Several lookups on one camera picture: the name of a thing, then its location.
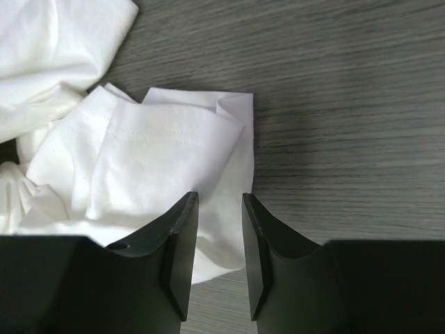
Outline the white printed t shirt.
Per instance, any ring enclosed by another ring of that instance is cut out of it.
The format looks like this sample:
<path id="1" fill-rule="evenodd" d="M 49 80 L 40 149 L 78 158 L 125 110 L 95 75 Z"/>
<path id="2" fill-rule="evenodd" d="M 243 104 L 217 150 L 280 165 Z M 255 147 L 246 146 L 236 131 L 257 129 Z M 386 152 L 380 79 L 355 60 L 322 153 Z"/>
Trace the white printed t shirt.
<path id="1" fill-rule="evenodd" d="M 241 197 L 254 175 L 250 93 L 98 81 L 133 24 L 132 1 L 1 2 L 2 234 L 84 234 L 109 245 L 200 197 L 193 283 L 244 264 Z"/>

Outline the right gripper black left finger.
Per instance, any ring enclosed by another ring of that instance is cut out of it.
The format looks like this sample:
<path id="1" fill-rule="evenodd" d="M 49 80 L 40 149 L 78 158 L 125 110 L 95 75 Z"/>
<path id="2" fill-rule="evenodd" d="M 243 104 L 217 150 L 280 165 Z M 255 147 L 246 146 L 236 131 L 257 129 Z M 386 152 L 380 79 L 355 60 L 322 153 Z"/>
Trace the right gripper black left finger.
<path id="1" fill-rule="evenodd" d="M 81 236 L 1 238 L 2 333 L 178 333 L 199 198 L 108 246 Z"/>

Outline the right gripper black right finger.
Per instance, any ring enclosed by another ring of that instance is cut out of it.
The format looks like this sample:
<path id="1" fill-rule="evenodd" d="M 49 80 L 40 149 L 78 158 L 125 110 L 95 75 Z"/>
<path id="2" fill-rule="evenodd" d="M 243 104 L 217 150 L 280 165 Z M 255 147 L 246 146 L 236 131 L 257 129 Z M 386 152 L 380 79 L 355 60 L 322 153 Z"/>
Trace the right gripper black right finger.
<path id="1" fill-rule="evenodd" d="M 443 333 L 444 242 L 319 245 L 243 195 L 251 318 L 259 333 Z"/>

